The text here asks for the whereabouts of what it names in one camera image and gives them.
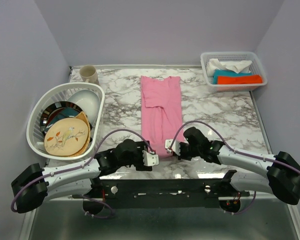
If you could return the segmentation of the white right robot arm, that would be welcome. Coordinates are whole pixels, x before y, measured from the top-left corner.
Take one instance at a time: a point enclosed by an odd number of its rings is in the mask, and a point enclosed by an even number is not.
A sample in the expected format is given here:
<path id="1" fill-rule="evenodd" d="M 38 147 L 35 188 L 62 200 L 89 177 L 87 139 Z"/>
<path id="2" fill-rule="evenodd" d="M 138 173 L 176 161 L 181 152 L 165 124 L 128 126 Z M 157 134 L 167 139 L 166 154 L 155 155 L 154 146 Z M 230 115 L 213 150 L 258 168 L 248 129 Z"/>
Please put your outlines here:
<path id="1" fill-rule="evenodd" d="M 300 165 L 287 152 L 257 154 L 236 149 L 224 139 L 208 140 L 196 127 L 188 128 L 183 136 L 186 142 L 173 140 L 168 147 L 179 159 L 200 157 L 208 163 L 234 166 L 246 170 L 235 172 L 220 183 L 220 191 L 231 196 L 239 191 L 273 194 L 280 201 L 297 205 L 300 201 Z"/>

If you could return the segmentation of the pink t shirt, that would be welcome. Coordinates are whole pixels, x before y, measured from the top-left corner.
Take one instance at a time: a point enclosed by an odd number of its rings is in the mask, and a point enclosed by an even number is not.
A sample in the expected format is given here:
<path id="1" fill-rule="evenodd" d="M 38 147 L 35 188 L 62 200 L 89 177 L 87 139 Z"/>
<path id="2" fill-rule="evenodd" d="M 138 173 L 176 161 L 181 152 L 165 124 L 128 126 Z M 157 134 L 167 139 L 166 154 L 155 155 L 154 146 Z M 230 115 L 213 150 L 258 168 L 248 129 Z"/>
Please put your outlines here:
<path id="1" fill-rule="evenodd" d="M 183 124 L 180 81 L 179 76 L 163 80 L 140 77 L 141 135 L 160 159 L 172 156 L 165 141 L 173 139 Z"/>

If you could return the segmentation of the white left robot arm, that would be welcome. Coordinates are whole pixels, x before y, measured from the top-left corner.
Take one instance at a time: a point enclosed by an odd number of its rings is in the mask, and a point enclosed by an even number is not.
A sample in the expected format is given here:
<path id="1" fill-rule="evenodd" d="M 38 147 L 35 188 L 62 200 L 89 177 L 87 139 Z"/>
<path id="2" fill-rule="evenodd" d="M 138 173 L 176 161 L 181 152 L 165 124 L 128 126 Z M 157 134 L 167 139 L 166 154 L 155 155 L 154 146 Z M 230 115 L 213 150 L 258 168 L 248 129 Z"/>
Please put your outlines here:
<path id="1" fill-rule="evenodd" d="M 66 195 L 85 195 L 94 198 L 101 185 L 94 181 L 115 173 L 121 167 L 134 166 L 137 171 L 151 171 L 159 157 L 148 141 L 126 139 L 115 148 L 97 152 L 93 157 L 58 167 L 29 165 L 12 182 L 14 213 L 27 213 L 43 202 Z"/>

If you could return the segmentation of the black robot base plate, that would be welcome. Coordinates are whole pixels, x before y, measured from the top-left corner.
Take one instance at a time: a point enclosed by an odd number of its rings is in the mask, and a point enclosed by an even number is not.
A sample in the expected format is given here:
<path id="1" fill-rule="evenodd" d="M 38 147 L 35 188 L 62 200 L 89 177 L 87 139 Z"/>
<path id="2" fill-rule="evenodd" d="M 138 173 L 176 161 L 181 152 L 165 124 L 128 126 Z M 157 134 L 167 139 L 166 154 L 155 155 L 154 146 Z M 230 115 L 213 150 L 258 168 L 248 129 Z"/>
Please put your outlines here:
<path id="1" fill-rule="evenodd" d="M 219 208 L 220 198 L 248 197 L 230 184 L 235 171 L 223 178 L 93 179 L 85 196 L 105 200 L 114 209 Z"/>

